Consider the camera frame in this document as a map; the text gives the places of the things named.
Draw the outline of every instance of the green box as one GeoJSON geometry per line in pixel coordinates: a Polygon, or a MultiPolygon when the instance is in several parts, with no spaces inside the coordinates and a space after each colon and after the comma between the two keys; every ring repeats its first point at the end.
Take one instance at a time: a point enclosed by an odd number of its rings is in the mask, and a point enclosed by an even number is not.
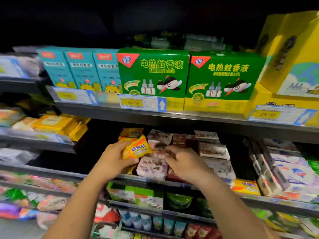
{"type": "Polygon", "coordinates": [[[164,193],[154,190],[135,188],[136,205],[163,209],[164,193]]]}
{"type": "Polygon", "coordinates": [[[118,185],[112,182],[107,184],[107,191],[111,199],[115,201],[135,204],[134,190],[135,187],[133,186],[118,185]]]}
{"type": "Polygon", "coordinates": [[[250,52],[190,52],[186,97],[249,100],[265,57],[250,52]]]}
{"type": "Polygon", "coordinates": [[[124,94],[185,98],[188,51],[122,48],[116,56],[124,94]]]}

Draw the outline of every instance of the price label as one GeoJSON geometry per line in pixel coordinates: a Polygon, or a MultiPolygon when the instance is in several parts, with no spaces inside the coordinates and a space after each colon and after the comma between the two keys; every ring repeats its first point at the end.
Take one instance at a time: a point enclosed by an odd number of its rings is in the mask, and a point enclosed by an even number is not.
{"type": "Polygon", "coordinates": [[[77,100],[77,96],[70,92],[57,92],[59,98],[77,100]]]}
{"type": "Polygon", "coordinates": [[[133,99],[122,99],[123,105],[131,105],[131,106],[141,106],[143,107],[142,100],[133,100],[133,99]]]}
{"type": "Polygon", "coordinates": [[[248,120],[300,126],[304,125],[317,111],[315,109],[258,105],[248,120]]]}

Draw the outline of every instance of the light blue box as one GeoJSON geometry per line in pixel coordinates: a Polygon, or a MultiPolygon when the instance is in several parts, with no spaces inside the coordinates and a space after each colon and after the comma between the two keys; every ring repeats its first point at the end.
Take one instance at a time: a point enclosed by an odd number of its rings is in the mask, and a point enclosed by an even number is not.
{"type": "Polygon", "coordinates": [[[55,86],[76,89],[78,86],[64,56],[66,50],[66,47],[50,46],[38,49],[37,52],[55,86]]]}
{"type": "Polygon", "coordinates": [[[118,49],[95,49],[93,57],[105,92],[122,93],[116,53],[118,49]]]}
{"type": "Polygon", "coordinates": [[[90,48],[68,48],[64,52],[74,80],[80,89],[101,91],[102,86],[90,48]]]}

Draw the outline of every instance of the red package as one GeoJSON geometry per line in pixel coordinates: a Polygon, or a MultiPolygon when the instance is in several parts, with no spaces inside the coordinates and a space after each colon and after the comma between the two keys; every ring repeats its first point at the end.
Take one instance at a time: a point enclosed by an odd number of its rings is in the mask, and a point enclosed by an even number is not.
{"type": "Polygon", "coordinates": [[[212,228],[211,232],[208,234],[206,239],[222,239],[219,229],[212,228]]]}
{"type": "Polygon", "coordinates": [[[200,225],[189,224],[185,231],[186,239],[193,239],[199,230],[200,225]]]}
{"type": "Polygon", "coordinates": [[[211,232],[211,230],[211,227],[201,226],[196,234],[196,239],[204,239],[211,232]]]}

